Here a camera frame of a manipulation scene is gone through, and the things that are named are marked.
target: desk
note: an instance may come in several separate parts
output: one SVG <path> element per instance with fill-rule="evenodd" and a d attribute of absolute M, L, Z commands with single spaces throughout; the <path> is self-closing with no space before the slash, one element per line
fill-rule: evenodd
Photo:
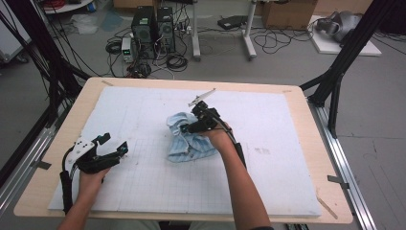
<path fill-rule="evenodd" d="M 55 188 L 59 181 L 60 163 L 63 153 L 78 139 L 87 118 L 91 114 L 99 95 L 106 86 L 133 86 L 145 88 L 178 88 L 245 91 L 284 94 L 288 101 L 291 116 L 299 140 L 303 147 L 312 182 L 322 215 L 319 218 L 271 218 L 274 222 L 314 222 L 314 223 L 350 223 L 352 215 L 339 184 L 328 182 L 328 175 L 335 175 L 323 144 L 321 135 L 313 120 L 305 96 L 298 86 L 262 85 L 246 83 L 180 81 L 180 80 L 133 80 L 92 78 L 87 81 L 77 101 L 60 128 L 43 161 L 52 167 L 45 171 L 38 169 L 24 194 L 14 208 L 14 213 L 24 217 L 63 217 L 62 211 L 48 210 Z M 194 215 L 194 214 L 158 214 L 128 212 L 93 212 L 92 218 L 107 219 L 179 219 L 179 220 L 218 220 L 231 221 L 230 215 Z"/>
<path fill-rule="evenodd" d="M 200 46 L 199 46 L 199 37 L 197 35 L 197 6 L 198 1 L 193 0 L 193 33 L 192 33 L 192 46 L 193 46 L 193 57 L 194 59 L 200 61 Z M 242 38 L 244 39 L 245 45 L 247 46 L 248 50 L 248 58 L 251 60 L 252 58 L 257 57 L 257 53 L 255 52 L 253 42 L 250 37 L 251 26 L 253 23 L 255 8 L 257 5 L 257 0 L 251 0 L 250 8 L 248 11 L 248 20 L 246 30 L 242 30 Z"/>
<path fill-rule="evenodd" d="M 96 6 L 94 6 L 93 3 L 94 0 L 82 0 L 80 3 L 78 4 L 65 4 L 62 8 L 60 9 L 55 9 L 55 10 L 45 10 L 45 13 L 47 14 L 54 14 L 54 13 L 60 13 L 60 12 L 70 12 L 70 11 L 74 11 L 77 10 L 79 8 L 85 7 L 87 5 L 92 5 L 91 9 L 95 10 Z"/>

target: cardboard box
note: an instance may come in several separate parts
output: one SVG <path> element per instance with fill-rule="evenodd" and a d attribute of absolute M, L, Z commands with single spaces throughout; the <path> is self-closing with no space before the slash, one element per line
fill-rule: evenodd
<path fill-rule="evenodd" d="M 372 0 L 319 0 L 314 15 L 329 16 L 334 12 L 365 13 Z"/>
<path fill-rule="evenodd" d="M 265 5 L 264 2 L 258 1 L 257 5 L 255 6 L 255 12 L 254 15 L 262 15 L 262 11 L 263 11 L 263 5 Z"/>
<path fill-rule="evenodd" d="M 318 0 L 291 0 L 286 4 L 266 3 L 262 22 L 268 29 L 307 30 Z"/>
<path fill-rule="evenodd" d="M 113 0 L 114 8 L 136 9 L 139 6 L 158 6 L 158 0 Z"/>

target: human hand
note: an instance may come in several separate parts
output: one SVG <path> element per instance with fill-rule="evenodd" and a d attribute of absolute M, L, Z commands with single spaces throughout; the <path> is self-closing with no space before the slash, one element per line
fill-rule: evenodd
<path fill-rule="evenodd" d="M 111 168 L 94 174 L 80 171 L 79 193 L 77 202 L 86 202 L 90 205 L 96 201 L 96 196 L 102 186 L 102 180 Z"/>
<path fill-rule="evenodd" d="M 221 125 L 217 125 L 215 128 L 201 132 L 200 133 L 202 136 L 207 136 L 210 139 L 210 142 L 212 145 L 222 152 L 223 149 L 228 148 L 233 145 L 233 142 L 231 141 L 229 135 L 226 133 L 226 131 L 221 127 Z"/>

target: black metal frame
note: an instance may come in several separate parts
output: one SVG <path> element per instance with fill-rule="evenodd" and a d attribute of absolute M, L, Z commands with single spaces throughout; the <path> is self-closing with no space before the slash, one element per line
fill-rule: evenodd
<path fill-rule="evenodd" d="M 323 75 L 300 86 L 305 91 L 319 84 L 314 94 L 308 97 L 308 101 L 318 107 L 324 106 L 326 99 L 331 94 L 328 129 L 334 138 L 337 138 L 335 128 L 341 81 L 359 53 L 371 39 L 373 33 L 375 33 L 396 3 L 400 3 L 400 1 L 402 0 L 373 0 L 329 69 Z"/>
<path fill-rule="evenodd" d="M 0 170 L 0 188 L 6 183 L 13 170 L 17 167 L 22 157 L 44 127 L 49 127 L 58 117 L 58 108 L 62 100 L 74 99 L 80 92 L 81 86 L 75 76 L 88 80 L 90 76 L 69 63 L 57 48 L 54 40 L 35 10 L 30 0 L 6 0 L 11 11 L 19 20 L 27 34 L 30 36 L 39 53 L 46 60 L 47 67 L 35 62 L 42 77 L 49 81 L 48 96 L 50 104 L 30 130 L 28 135 L 12 154 L 5 166 Z M 37 58 L 29 44 L 16 32 L 6 19 L 0 15 L 1 21 L 11 31 L 15 38 L 28 51 L 33 60 Z"/>

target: human arm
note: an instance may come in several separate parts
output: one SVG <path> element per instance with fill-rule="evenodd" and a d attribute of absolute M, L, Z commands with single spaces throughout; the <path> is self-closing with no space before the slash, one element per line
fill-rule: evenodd
<path fill-rule="evenodd" d="M 220 152 L 227 173 L 233 214 L 237 229 L 270 226 L 271 222 L 257 188 L 237 155 L 228 134 L 221 128 L 202 133 Z"/>
<path fill-rule="evenodd" d="M 57 228 L 58 230 L 84 229 L 87 217 L 102 186 L 102 179 L 109 170 L 106 169 L 94 174 L 80 172 L 78 198 Z"/>

